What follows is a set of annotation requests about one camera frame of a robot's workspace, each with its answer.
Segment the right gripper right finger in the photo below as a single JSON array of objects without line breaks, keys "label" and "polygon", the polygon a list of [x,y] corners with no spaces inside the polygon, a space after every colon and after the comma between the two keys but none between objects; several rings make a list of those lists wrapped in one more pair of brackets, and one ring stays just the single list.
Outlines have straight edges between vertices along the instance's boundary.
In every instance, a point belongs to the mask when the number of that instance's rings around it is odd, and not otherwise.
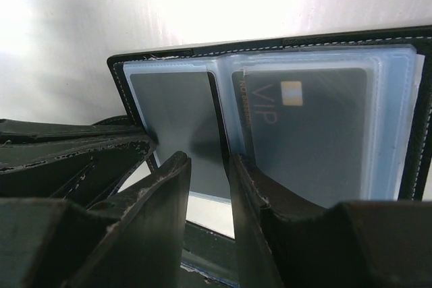
[{"label": "right gripper right finger", "polygon": [[354,200],[320,207],[229,160],[242,287],[430,287],[431,203]]}]

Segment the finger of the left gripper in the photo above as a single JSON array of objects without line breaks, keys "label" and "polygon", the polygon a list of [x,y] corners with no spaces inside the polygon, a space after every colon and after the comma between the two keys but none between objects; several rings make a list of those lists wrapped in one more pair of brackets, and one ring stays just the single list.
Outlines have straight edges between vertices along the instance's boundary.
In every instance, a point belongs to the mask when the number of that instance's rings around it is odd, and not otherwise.
[{"label": "finger of the left gripper", "polygon": [[143,129],[124,122],[2,119],[1,197],[60,198],[91,207],[116,194],[155,148]]}]

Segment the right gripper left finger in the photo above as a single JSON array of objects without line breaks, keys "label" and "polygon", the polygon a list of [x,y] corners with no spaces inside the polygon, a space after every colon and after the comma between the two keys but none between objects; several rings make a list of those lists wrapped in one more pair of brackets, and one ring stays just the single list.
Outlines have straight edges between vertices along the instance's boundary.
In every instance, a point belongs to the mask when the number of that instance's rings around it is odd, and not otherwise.
[{"label": "right gripper left finger", "polygon": [[177,287],[191,159],[85,209],[68,200],[1,200],[2,287]]}]

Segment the dark credit card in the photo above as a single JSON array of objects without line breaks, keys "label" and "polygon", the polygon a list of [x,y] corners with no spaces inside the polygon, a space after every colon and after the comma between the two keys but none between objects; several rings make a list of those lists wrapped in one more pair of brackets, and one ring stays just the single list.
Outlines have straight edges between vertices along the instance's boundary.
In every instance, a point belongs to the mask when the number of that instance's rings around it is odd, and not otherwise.
[{"label": "dark credit card", "polygon": [[232,74],[247,155],[329,208],[362,195],[367,73],[359,67]]}]

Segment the black leather card holder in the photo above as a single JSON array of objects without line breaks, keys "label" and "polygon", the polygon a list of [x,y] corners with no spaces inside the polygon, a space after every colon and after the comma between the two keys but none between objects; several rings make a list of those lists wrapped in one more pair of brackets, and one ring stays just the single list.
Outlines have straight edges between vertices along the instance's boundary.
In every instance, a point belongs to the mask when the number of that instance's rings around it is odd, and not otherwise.
[{"label": "black leather card holder", "polygon": [[108,68],[155,170],[192,158],[191,190],[228,200],[243,154],[302,198],[420,200],[431,160],[431,27],[119,54]]}]

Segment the silver card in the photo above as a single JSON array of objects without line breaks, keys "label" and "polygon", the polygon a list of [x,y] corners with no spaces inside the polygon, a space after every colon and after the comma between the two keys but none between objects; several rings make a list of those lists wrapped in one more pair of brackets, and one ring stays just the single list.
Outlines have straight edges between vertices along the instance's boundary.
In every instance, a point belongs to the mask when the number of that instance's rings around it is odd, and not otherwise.
[{"label": "silver card", "polygon": [[227,201],[230,188],[207,71],[132,74],[130,84],[144,127],[162,165],[175,152],[192,160],[190,191]]}]

